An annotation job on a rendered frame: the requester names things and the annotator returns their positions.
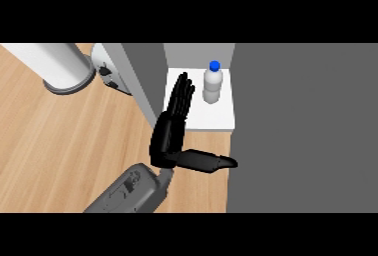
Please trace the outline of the grey cabinet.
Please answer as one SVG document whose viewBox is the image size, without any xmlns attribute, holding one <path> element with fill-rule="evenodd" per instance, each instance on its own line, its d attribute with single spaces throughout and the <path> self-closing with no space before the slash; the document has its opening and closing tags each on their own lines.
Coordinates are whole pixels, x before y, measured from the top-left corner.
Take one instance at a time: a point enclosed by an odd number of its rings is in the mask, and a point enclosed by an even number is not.
<svg viewBox="0 0 378 256">
<path fill-rule="evenodd" d="M 165 110 L 168 69 L 207 70 L 217 60 L 230 72 L 233 43 L 103 43 L 103 48 L 151 126 Z"/>
</svg>

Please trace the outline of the dark grey cabinet door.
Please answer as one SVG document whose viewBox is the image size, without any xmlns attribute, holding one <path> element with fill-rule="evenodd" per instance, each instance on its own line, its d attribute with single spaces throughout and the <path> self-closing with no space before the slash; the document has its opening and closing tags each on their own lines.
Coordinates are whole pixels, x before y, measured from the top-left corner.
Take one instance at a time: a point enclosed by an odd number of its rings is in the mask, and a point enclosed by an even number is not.
<svg viewBox="0 0 378 256">
<path fill-rule="evenodd" d="M 378 44 L 241 44 L 232 212 L 378 212 Z"/>
</svg>

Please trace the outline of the pale appliance with black knobs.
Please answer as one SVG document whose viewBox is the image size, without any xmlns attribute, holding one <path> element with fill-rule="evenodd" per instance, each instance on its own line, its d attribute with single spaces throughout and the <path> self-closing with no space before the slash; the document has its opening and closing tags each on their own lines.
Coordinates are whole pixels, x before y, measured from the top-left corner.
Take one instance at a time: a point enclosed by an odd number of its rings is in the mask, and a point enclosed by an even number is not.
<svg viewBox="0 0 378 256">
<path fill-rule="evenodd" d="M 90 58 L 103 84 L 112 89 L 130 95 L 131 92 L 123 81 L 120 72 L 115 68 L 114 62 L 100 43 L 94 43 L 92 46 Z"/>
</svg>

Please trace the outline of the clear water bottle blue cap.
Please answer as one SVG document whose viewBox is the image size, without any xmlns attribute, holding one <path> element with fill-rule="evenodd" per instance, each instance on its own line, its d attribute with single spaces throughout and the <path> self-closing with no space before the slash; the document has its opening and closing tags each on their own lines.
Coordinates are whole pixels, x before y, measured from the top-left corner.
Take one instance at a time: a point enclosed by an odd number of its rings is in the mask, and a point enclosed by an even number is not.
<svg viewBox="0 0 378 256">
<path fill-rule="evenodd" d="M 210 62 L 208 69 L 204 72 L 202 97 L 208 104 L 214 104 L 220 99 L 220 90 L 223 83 L 221 64 L 217 60 Z"/>
</svg>

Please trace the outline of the white cylinder with grey base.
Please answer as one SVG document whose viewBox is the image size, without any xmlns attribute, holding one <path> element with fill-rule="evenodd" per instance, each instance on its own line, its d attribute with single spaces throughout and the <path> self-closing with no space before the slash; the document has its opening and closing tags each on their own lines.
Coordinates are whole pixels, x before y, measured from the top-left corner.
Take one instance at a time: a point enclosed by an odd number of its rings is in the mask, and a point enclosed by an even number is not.
<svg viewBox="0 0 378 256">
<path fill-rule="evenodd" d="M 69 95 L 87 87 L 96 69 L 74 43 L 3 43 L 1 46 L 40 76 L 53 94 Z"/>
</svg>

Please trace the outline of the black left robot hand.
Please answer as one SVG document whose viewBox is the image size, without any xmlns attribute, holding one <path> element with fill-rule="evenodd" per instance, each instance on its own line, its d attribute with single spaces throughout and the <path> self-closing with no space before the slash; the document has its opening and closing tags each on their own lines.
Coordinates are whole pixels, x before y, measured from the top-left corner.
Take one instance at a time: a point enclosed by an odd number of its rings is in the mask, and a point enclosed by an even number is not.
<svg viewBox="0 0 378 256">
<path fill-rule="evenodd" d="M 149 156 L 151 164 L 159 168 L 186 168 L 204 173 L 236 168 L 238 161 L 227 156 L 195 149 L 183 150 L 186 118 L 190 109 L 195 85 L 183 72 L 176 80 L 167 110 L 161 112 L 154 127 Z"/>
</svg>

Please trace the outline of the white cabinet shelf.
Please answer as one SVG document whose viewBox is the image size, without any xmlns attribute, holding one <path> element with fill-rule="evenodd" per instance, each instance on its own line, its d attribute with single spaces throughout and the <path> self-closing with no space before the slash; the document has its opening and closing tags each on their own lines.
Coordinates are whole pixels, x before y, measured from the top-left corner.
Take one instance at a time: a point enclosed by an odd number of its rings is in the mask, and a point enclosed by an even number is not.
<svg viewBox="0 0 378 256">
<path fill-rule="evenodd" d="M 230 72 L 223 69 L 223 82 L 220 88 L 220 98 L 213 104 L 204 101 L 202 88 L 204 88 L 204 69 L 185 69 L 170 68 L 167 73 L 167 85 L 164 96 L 164 107 L 167 109 L 171 90 L 179 78 L 179 75 L 186 72 L 188 78 L 195 85 L 195 92 L 192 96 L 190 109 L 186 119 L 188 131 L 205 132 L 232 132 L 235 130 L 235 111 L 233 111 L 233 97 L 232 97 L 232 84 Z"/>
</svg>

